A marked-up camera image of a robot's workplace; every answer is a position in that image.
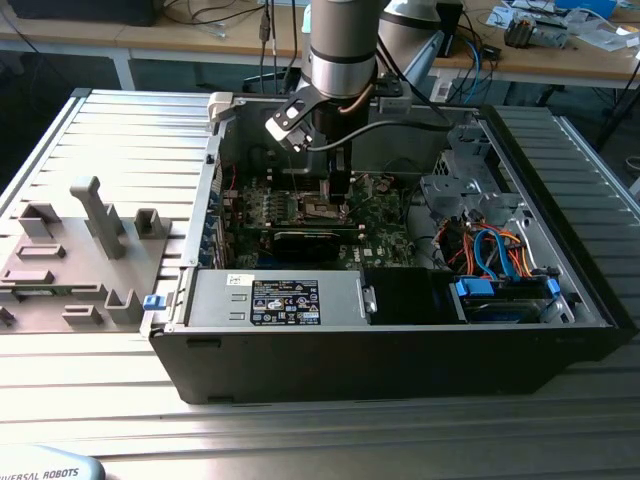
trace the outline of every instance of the warning label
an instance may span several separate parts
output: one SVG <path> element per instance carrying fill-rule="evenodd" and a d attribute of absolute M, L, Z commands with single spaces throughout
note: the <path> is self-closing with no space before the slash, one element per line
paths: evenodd
<path fill-rule="evenodd" d="M 317 280 L 255 280 L 251 295 L 254 325 L 320 325 Z"/>

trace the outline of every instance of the blue cable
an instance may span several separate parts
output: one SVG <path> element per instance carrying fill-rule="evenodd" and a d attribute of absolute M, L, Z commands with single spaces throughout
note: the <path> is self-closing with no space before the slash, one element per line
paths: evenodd
<path fill-rule="evenodd" d="M 493 270 L 491 270 L 489 267 L 485 265 L 484 261 L 482 260 L 482 256 L 480 254 L 482 239 L 488 233 L 496 237 L 496 243 L 498 244 L 498 253 L 500 253 L 500 263 L 502 264 L 502 270 L 504 271 L 504 273 L 516 281 L 520 280 L 520 276 L 516 273 L 515 269 L 513 268 L 513 265 L 511 265 L 511 262 L 509 262 L 509 258 L 507 255 L 507 247 L 504 246 L 502 237 L 498 232 L 494 230 L 489 230 L 488 228 L 485 228 L 484 230 L 480 230 L 480 232 L 478 232 L 478 234 L 476 235 L 475 240 L 473 241 L 473 255 L 476 257 L 476 263 L 478 264 L 478 266 L 482 270 L 484 270 L 488 275 L 490 275 L 493 280 L 498 280 L 498 276 L 495 274 Z"/>
<path fill-rule="evenodd" d="M 466 38 L 464 39 L 464 41 L 467 42 L 467 45 L 469 45 L 469 48 L 471 48 L 471 50 L 473 51 L 473 58 L 476 64 L 476 78 L 473 79 L 473 85 L 471 86 L 471 91 L 469 92 L 469 95 L 467 95 L 467 98 L 465 98 L 464 102 L 462 102 L 462 103 L 467 103 L 469 102 L 469 100 L 471 100 L 471 97 L 473 97 L 473 95 L 476 93 L 476 87 L 478 86 L 478 78 L 480 78 L 480 55 L 478 54 L 478 49 L 473 43 L 471 43 Z"/>

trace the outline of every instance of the motherboard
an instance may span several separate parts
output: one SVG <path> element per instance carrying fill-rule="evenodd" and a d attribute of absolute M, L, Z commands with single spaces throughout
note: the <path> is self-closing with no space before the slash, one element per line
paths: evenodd
<path fill-rule="evenodd" d="M 406 189 L 390 175 L 356 175 L 344 205 L 320 180 L 291 175 L 238 180 L 224 193 L 229 266 L 358 270 L 414 264 L 403 218 Z"/>

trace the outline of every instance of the white sticker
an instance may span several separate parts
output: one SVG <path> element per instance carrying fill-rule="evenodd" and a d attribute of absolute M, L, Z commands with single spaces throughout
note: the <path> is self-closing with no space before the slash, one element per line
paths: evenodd
<path fill-rule="evenodd" d="M 234 287 L 250 287 L 255 278 L 255 275 L 247 273 L 230 273 L 227 275 L 227 285 Z"/>

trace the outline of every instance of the black box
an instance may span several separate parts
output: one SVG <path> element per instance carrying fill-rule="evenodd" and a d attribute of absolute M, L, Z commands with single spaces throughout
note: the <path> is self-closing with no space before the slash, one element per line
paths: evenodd
<path fill-rule="evenodd" d="M 148 27 L 164 0 L 9 0 L 19 18 L 89 20 Z"/>

